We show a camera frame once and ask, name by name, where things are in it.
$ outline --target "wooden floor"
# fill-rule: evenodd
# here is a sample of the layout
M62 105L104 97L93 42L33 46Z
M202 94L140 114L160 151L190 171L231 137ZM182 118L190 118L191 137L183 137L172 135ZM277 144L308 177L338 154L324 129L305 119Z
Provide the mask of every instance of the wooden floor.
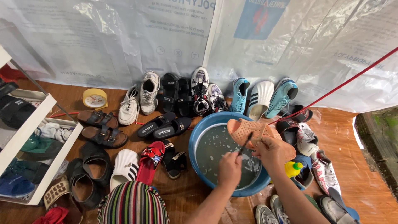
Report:
M22 89L38 90L26 80L19 81L19 84ZM82 103L82 93L87 88L45 82L40 82L40 85L51 93L68 112L88 109ZM105 108L104 111L117 114L126 91L114 89L104 89L104 91L107 93L109 101L109 107ZM312 108L312 110L314 117L308 123L319 137L319 148L324 149L326 155L333 162L345 204L356 209L363 224L397 223L397 202L382 181L379 173L369 170L355 141L352 127L352 119L355 114L325 108ZM54 107L49 116L60 113L62 112ZM140 114L138 122L145 123L160 114L159 111L148 116ZM60 119L67 120L68 118L63 116ZM199 117L194 118L191 127L194 127L200 119ZM139 127L138 124L132 124L120 128L130 137L130 140L120 149L107 150L112 162L115 161L117 153L123 148L134 150L139 154L150 144L149 141L143 141L136 136L135 132ZM181 136L170 139L176 146L177 151L188 151L190 134L191 131L187 131ZM84 139L80 136L66 157L69 161L79 156L79 148L84 142ZM165 200L172 224L182 224L211 191L199 179L190 165L188 172L182 173L181 177L176 180L170 179L165 168L160 166L156 171L152 185L159 190L160 195ZM321 191L314 181L305 193L316 196L320 195ZM254 224L253 210L255 206L269 204L271 194L275 194L275 190L272 185L269 185L256 195L246 198L232 198L227 204L219 223ZM0 202L0 224L31 224L44 214L44 207L38 208ZM97 223L96 217L97 210L87 211L83 223Z

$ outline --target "striped knit hat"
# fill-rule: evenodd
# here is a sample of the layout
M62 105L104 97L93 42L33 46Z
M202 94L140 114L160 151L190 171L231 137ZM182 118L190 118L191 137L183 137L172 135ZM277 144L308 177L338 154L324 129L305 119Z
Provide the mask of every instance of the striped knit hat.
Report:
M138 181L117 186L98 207L99 224L168 224L169 215L159 193Z

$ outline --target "red slide sandal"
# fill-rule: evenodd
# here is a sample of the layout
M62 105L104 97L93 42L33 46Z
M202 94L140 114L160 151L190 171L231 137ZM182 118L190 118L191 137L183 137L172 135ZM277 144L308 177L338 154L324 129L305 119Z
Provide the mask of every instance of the red slide sandal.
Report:
M141 153L136 181L143 182L149 186L151 185L156 167L158 167L163 158L164 150L165 147L161 141L155 141L144 149Z

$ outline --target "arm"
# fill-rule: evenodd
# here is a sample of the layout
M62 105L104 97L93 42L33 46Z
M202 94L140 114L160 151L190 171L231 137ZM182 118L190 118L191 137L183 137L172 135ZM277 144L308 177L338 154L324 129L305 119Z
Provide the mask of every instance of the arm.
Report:
M242 175L242 156L227 152L219 165L219 184L185 224L217 224Z
M296 185L287 177L284 168L283 149L271 137L255 142L261 159L278 192L279 199L292 224L330 224L311 204Z

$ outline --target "plastic tarp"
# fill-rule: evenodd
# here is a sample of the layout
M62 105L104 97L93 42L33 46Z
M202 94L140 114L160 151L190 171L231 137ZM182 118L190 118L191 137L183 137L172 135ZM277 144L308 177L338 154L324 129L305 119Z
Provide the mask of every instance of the plastic tarp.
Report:
M398 43L398 0L0 0L0 44L36 79L129 88L203 65L228 96L292 78L308 105ZM398 105L393 55L315 106Z

